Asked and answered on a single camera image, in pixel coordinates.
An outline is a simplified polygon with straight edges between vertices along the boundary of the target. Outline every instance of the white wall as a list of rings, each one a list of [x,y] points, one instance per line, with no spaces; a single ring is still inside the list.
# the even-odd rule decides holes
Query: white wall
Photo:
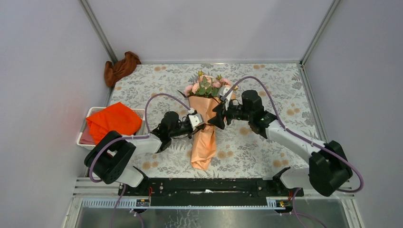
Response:
[[[60,227],[108,56],[77,0],[1,1],[0,19],[0,227]]]
[[[330,139],[365,180],[366,228],[401,227],[403,1],[345,0],[307,63]]]
[[[89,0],[119,59],[299,60],[332,0]]]

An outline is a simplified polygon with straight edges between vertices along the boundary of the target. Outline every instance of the orange wrapping paper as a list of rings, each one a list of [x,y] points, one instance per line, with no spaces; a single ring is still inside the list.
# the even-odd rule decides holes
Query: orange wrapping paper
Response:
[[[208,120],[215,117],[213,108],[218,105],[218,100],[214,98],[204,98],[198,96],[189,97],[189,105],[194,108],[197,113],[203,117],[203,121],[207,123]],[[191,164],[194,168],[206,171],[209,167],[211,158],[215,156],[217,151],[217,144],[215,142],[215,127],[206,126],[204,130],[198,131],[194,135],[194,142],[192,147]]]

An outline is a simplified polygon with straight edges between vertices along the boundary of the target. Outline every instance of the white basket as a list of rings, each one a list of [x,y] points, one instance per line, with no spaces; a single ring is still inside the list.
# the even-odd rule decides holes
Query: white basket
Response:
[[[89,117],[92,113],[99,112],[105,108],[106,107],[92,107],[89,109],[86,117]],[[141,128],[136,132],[135,135],[143,135],[144,123],[145,123],[145,116],[144,116],[145,110],[144,109],[135,109],[135,108],[132,108],[132,110],[135,111],[136,114],[143,120],[143,122],[141,123]],[[78,135],[76,143],[77,143],[77,145],[82,146],[88,150],[92,150],[95,147],[95,145],[80,144],[81,136],[83,135],[83,132],[84,132],[85,128],[87,128],[87,127],[88,127],[87,121],[84,119],[83,126],[81,127],[80,134]]]

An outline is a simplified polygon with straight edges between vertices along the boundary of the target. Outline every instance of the bouquet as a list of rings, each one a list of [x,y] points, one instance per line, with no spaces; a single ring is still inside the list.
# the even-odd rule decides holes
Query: bouquet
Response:
[[[215,117],[213,108],[220,103],[217,94],[222,86],[230,87],[231,82],[221,75],[213,77],[199,71],[198,80],[185,88],[184,96],[189,98],[190,107],[202,115],[205,123]],[[192,166],[197,169],[207,170],[216,151],[215,127],[207,124],[203,130],[197,132],[194,136],[191,155]]]

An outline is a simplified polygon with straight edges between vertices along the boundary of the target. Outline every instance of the floral tablecloth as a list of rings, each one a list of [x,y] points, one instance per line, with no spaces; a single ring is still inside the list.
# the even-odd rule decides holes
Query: floral tablecloth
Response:
[[[296,64],[167,64],[138,65],[115,86],[111,104],[122,102],[130,108],[145,108],[147,100],[157,93],[168,93],[185,100],[177,91],[195,80],[197,72],[221,74],[232,82],[244,76],[256,76],[266,85],[276,103],[280,118],[288,127],[317,138],[313,115]],[[273,113],[269,98],[256,81],[239,84],[237,97],[254,89],[262,97],[266,110]],[[155,128],[165,112],[176,111],[180,118],[187,110],[168,97],[157,97],[149,106],[150,129]],[[287,166],[307,167],[300,157],[276,142],[253,133],[247,122],[233,121],[225,130],[217,128],[217,154],[207,171],[190,164],[192,140],[173,140],[162,153],[132,156],[130,163],[149,177],[175,178],[269,178]]]

